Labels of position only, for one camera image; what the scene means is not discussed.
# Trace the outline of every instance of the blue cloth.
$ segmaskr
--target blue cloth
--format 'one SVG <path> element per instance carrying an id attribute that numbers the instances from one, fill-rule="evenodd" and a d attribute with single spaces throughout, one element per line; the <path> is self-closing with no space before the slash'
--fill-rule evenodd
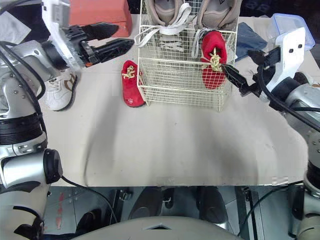
<path id="1" fill-rule="evenodd" d="M 267 42 L 263 40 L 256 32 L 252 30 L 246 23 L 238 24 L 238 35 L 236 41 L 236 62 L 248 56 L 248 50 L 262 50 L 267 46 Z"/>

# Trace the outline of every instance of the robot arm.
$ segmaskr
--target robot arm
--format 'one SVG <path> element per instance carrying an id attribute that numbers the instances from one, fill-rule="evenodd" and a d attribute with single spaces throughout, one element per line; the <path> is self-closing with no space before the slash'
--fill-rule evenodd
<path id="1" fill-rule="evenodd" d="M 254 84 L 230 65 L 222 68 L 226 77 L 244 97 L 255 94 L 263 102 L 280 111 L 288 124 L 308 144 L 308 167 L 304 176 L 304 207 L 298 240 L 320 236 L 320 85 L 307 74 L 297 72 L 304 59 L 305 29 L 280 35 L 275 48 L 268 53 L 249 51 L 258 65 Z"/>

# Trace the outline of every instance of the white paper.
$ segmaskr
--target white paper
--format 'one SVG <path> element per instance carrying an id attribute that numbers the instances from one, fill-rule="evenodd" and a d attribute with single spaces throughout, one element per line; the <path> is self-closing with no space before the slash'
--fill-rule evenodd
<path id="1" fill-rule="evenodd" d="M 0 40 L 14 44 L 20 44 L 31 29 L 21 21 L 12 16 L 9 12 L 4 12 L 0 16 Z"/>

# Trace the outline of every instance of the white sneaker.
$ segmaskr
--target white sneaker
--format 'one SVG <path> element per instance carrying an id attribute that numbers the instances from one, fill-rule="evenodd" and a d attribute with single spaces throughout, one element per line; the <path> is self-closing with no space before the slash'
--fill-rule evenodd
<path id="1" fill-rule="evenodd" d="M 63 111 L 73 103 L 77 75 L 68 68 L 53 80 L 46 82 L 45 105 L 52 111 Z"/>

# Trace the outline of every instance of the black cable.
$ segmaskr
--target black cable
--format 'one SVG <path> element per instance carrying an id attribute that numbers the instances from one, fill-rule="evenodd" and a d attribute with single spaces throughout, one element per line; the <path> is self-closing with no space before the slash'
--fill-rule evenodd
<path id="1" fill-rule="evenodd" d="M 114 219 L 115 223 L 118 223 L 115 210 L 114 210 L 114 208 L 112 207 L 112 204 L 110 203 L 109 199 L 108 199 L 106 196 L 102 195 L 102 194 L 101 194 L 100 192 L 98 192 L 98 191 L 95 191 L 95 190 L 91 189 L 90 187 L 82 186 L 82 185 L 77 184 L 77 183 L 75 183 L 75 182 L 73 182 L 73 181 L 70 181 L 70 180 L 68 180 L 65 176 L 62 176 L 61 179 L 64 180 L 66 183 L 70 184 L 70 185 L 76 186 L 76 187 L 78 187 L 78 188 L 84 189 L 84 190 L 89 191 L 89 192 L 92 192 L 92 193 L 94 193 L 94 194 L 98 194 L 100 197 L 102 197 L 102 198 L 106 201 L 106 203 L 108 204 L 108 206 L 109 206 L 109 208 L 110 208 L 110 210 L 111 210 L 111 214 L 112 214 L 112 216 L 113 216 L 113 219 Z"/>
<path id="2" fill-rule="evenodd" d="M 30 88 L 30 86 L 28 85 L 26 80 L 21 76 L 21 74 L 17 71 L 17 69 L 12 65 L 10 60 L 5 56 L 5 54 L 1 50 L 0 50 L 0 59 L 2 59 L 3 62 L 8 66 L 8 68 L 12 71 L 12 73 L 16 77 L 16 79 L 19 82 L 19 84 L 21 84 L 22 87 L 27 92 L 27 97 L 29 98 L 29 100 L 33 104 L 34 110 L 36 111 L 36 113 L 37 113 L 37 115 L 39 117 L 41 128 L 45 133 L 47 133 L 45 122 L 44 122 L 43 117 L 42 117 L 41 107 L 39 105 L 39 102 L 38 102 L 38 99 L 37 99 L 36 95 L 34 94 L 32 89 Z"/>
<path id="3" fill-rule="evenodd" d="M 279 186 L 279 187 L 276 187 L 274 189 L 272 189 L 271 191 L 269 191 L 268 193 L 266 193 L 265 195 L 263 195 L 263 197 L 261 197 L 254 205 L 253 207 L 251 208 L 251 210 L 247 213 L 243 223 L 241 224 L 240 226 L 240 231 L 239 233 L 237 234 L 238 237 L 240 237 L 241 233 L 243 232 L 243 230 L 245 229 L 245 225 L 250 217 L 250 215 L 254 212 L 255 208 L 263 201 L 265 200 L 268 196 L 270 196 L 271 194 L 275 193 L 275 192 L 278 192 L 282 189 L 286 189 L 290 186 L 293 186 L 293 185 L 297 185 L 297 184 L 302 184 L 304 181 L 296 181 L 296 182 L 292 182 L 292 183 L 289 183 L 287 185 L 284 185 L 284 186 Z"/>
<path id="4" fill-rule="evenodd" d="M 45 82 L 42 80 L 40 75 L 28 64 L 25 60 L 23 60 L 21 57 L 18 56 L 14 51 L 12 51 L 9 47 L 6 46 L 6 43 L 3 41 L 0 41 L 0 46 L 7 51 L 10 55 L 12 55 L 18 62 L 20 62 L 26 69 L 28 69 L 29 72 L 31 72 L 35 78 L 38 80 L 38 82 L 41 85 L 41 92 L 36 97 L 38 100 L 45 95 L 46 92 L 46 85 Z"/>
<path id="5" fill-rule="evenodd" d="M 260 86 L 260 88 L 262 89 L 262 91 L 265 93 L 265 95 L 274 103 L 276 103 L 279 107 L 281 107 L 285 112 L 288 112 L 289 114 L 291 114 L 292 116 L 296 117 L 297 119 L 299 119 L 301 122 L 303 122 L 304 124 L 308 125 L 309 127 L 315 129 L 316 131 L 320 132 L 320 126 L 314 124 L 312 121 L 310 121 L 309 119 L 305 118 L 304 116 L 300 115 L 299 113 L 295 112 L 294 110 L 290 109 L 289 107 L 287 107 L 285 105 L 284 102 L 282 102 L 281 100 L 279 100 L 276 96 L 274 96 L 266 87 L 265 81 L 264 81 L 264 67 L 263 66 L 258 66 L 258 84 Z"/>
<path id="6" fill-rule="evenodd" d="M 294 107 L 292 108 L 293 111 L 296 112 L 318 112 L 320 113 L 320 108 L 317 107 Z"/>
<path id="7" fill-rule="evenodd" d="M 9 41 L 1 41 L 3 44 L 5 44 L 6 46 L 11 46 L 11 47 L 15 47 L 17 46 L 17 44 L 13 43 L 13 42 L 9 42 Z"/>
<path id="8" fill-rule="evenodd" d="M 11 2 L 0 9 L 0 15 L 5 13 L 6 11 L 9 11 L 10 9 L 12 9 L 13 7 L 15 7 L 17 5 L 24 4 L 29 1 L 30 0 L 18 0 L 18 1 Z"/>

